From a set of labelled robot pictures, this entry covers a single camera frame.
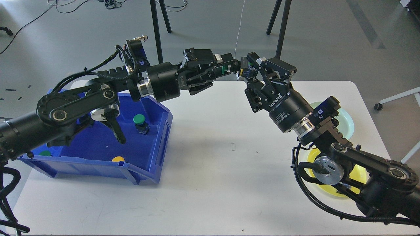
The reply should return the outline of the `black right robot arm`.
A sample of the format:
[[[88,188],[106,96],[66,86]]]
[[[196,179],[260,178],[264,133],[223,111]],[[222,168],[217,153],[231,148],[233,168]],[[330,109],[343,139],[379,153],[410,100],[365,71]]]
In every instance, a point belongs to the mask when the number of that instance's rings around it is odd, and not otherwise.
[[[241,59],[251,109],[265,109],[283,132],[294,130],[299,146],[292,168],[300,188],[322,210],[360,222],[419,226],[419,176],[408,165],[352,147],[337,129],[339,101],[330,96],[316,108],[291,84],[297,68],[251,52]],[[337,211],[318,200],[304,181],[330,185],[355,201],[363,216]]]

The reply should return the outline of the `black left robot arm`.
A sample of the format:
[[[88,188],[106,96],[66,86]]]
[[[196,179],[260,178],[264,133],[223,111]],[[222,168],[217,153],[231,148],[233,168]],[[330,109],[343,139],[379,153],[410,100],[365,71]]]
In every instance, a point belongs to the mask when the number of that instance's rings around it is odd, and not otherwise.
[[[12,181],[1,183],[1,211],[6,220],[1,225],[13,227],[18,236],[29,227],[18,223],[7,196],[21,179],[20,173],[7,166],[23,154],[33,158],[33,149],[70,145],[74,137],[93,124],[108,127],[121,144],[126,143],[117,117],[118,92],[128,90],[134,101],[153,96],[158,102],[180,96],[181,90],[195,95],[213,85],[216,78],[237,73],[242,63],[228,53],[213,54],[210,49],[186,49],[183,61],[150,66],[142,42],[147,36],[116,45],[115,52],[105,61],[59,82],[39,99],[36,110],[1,122],[1,175],[9,174]]]

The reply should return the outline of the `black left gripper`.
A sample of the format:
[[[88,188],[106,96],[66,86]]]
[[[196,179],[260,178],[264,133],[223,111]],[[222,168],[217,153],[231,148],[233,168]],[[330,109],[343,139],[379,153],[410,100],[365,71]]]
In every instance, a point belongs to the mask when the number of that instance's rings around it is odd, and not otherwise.
[[[190,95],[210,88],[216,78],[229,75],[227,65],[236,60],[231,53],[213,54],[211,49],[185,49],[183,56],[182,67],[212,66],[207,69],[191,70],[183,76],[183,89],[188,90]],[[153,96],[159,103],[179,97],[178,70],[180,70],[180,63],[174,65],[165,62],[150,66],[146,70],[146,77],[138,82],[140,96]]]

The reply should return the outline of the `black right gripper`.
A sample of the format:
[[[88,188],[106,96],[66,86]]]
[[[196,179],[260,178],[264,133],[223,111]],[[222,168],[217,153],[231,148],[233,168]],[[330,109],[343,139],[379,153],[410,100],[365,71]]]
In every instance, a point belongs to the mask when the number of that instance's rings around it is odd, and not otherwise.
[[[313,111],[292,86],[297,68],[279,58],[261,58],[255,52],[248,53],[246,59],[248,68],[243,76],[251,109],[266,110],[282,133],[290,132]]]

